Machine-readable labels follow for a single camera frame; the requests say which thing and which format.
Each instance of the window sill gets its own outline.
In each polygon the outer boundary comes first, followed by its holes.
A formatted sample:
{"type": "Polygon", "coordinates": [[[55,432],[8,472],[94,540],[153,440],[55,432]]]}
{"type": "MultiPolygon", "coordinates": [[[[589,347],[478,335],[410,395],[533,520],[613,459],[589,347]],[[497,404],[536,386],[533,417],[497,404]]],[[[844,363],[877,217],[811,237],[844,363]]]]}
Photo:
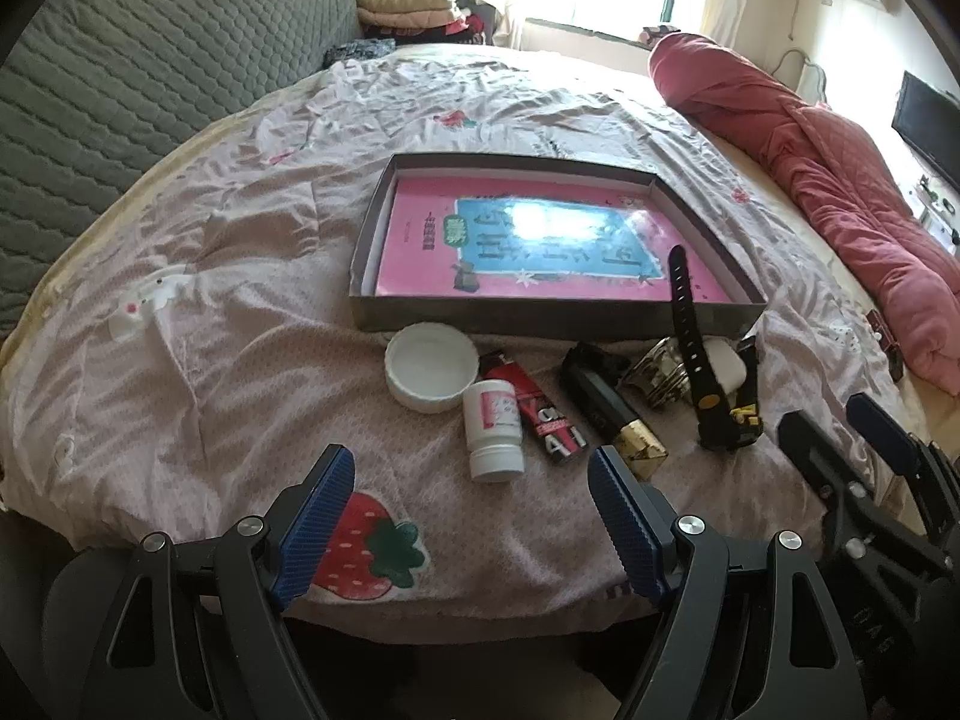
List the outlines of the window sill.
{"type": "Polygon", "coordinates": [[[572,32],[575,35],[584,35],[584,37],[594,37],[599,40],[607,41],[608,43],[619,43],[623,46],[632,46],[635,49],[643,50],[644,52],[650,53],[650,49],[638,43],[635,40],[627,40],[626,38],[617,37],[616,35],[608,35],[606,32],[597,32],[593,29],[584,29],[582,26],[570,25],[570,23],[558,23],[558,22],[549,22],[546,19],[527,19],[528,23],[534,23],[537,26],[547,26],[551,29],[560,29],[563,32],[572,32]]]}

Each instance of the headboard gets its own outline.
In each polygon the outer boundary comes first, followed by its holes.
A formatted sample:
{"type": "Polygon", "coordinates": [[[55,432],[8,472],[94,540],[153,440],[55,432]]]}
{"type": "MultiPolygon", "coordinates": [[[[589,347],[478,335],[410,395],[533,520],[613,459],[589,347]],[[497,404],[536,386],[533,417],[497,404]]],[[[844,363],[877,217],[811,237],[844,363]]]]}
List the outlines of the headboard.
{"type": "Polygon", "coordinates": [[[149,167],[359,36],[355,0],[47,0],[0,67],[0,340],[149,167]]]}

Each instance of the stack of folded blankets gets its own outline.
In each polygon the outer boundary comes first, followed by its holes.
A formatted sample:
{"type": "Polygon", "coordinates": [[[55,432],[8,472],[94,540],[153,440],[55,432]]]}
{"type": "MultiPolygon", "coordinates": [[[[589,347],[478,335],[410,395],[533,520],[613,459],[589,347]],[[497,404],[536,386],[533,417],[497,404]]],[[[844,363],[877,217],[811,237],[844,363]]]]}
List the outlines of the stack of folded blankets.
{"type": "Polygon", "coordinates": [[[483,20],[457,0],[357,0],[357,15],[368,38],[397,43],[483,45],[483,20]]]}

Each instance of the silver metal object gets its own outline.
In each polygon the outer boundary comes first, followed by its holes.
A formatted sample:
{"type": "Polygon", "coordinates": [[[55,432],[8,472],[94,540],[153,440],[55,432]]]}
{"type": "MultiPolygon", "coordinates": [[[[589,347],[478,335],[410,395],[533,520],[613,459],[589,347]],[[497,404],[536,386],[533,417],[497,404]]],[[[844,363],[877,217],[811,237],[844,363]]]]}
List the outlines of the silver metal object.
{"type": "Polygon", "coordinates": [[[259,517],[244,517],[237,523],[237,533],[241,536],[256,536],[263,530],[263,520],[259,517]]]}
{"type": "Polygon", "coordinates": [[[707,528],[702,519],[699,517],[693,517],[693,514],[687,514],[684,517],[681,517],[677,524],[684,533],[687,533],[690,536],[699,536],[699,534],[707,528]]]}
{"type": "Polygon", "coordinates": [[[843,548],[847,551],[847,554],[853,558],[853,560],[860,560],[861,557],[867,554],[867,545],[864,544],[859,538],[851,538],[846,544],[843,545],[843,548]]]}
{"type": "Polygon", "coordinates": [[[690,380],[683,367],[676,338],[664,338],[630,368],[621,384],[635,386],[652,409],[659,409],[690,395],[690,380]]]}
{"type": "Polygon", "coordinates": [[[803,546],[803,538],[793,531],[783,531],[778,536],[779,542],[787,549],[800,549],[803,546]]]}
{"type": "Polygon", "coordinates": [[[150,533],[141,543],[147,552],[160,552],[166,542],[167,538],[163,533],[150,533]]]}

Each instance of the silver screw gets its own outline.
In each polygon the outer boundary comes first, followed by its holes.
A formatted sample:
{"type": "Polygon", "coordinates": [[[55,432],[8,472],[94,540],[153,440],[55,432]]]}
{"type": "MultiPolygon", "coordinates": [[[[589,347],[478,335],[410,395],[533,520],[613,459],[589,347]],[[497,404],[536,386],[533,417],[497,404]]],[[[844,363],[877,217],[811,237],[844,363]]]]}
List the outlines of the silver screw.
{"type": "Polygon", "coordinates": [[[163,533],[150,533],[150,536],[142,541],[143,548],[147,552],[160,552],[166,542],[167,539],[163,533]]]}
{"type": "Polygon", "coordinates": [[[244,517],[237,523],[237,533],[241,536],[256,536],[263,530],[263,520],[259,517],[244,517]]]}
{"type": "Polygon", "coordinates": [[[699,536],[699,534],[707,528],[702,519],[693,517],[693,514],[687,514],[685,517],[681,517],[677,524],[684,533],[690,536],[699,536]]]}
{"type": "Polygon", "coordinates": [[[803,538],[800,538],[793,531],[783,531],[778,538],[779,542],[787,549],[800,549],[803,546],[803,538]]]}
{"type": "Polygon", "coordinates": [[[847,554],[853,558],[853,560],[860,560],[861,557],[867,554],[867,545],[863,543],[859,538],[851,538],[843,548],[847,551],[847,554]]]}

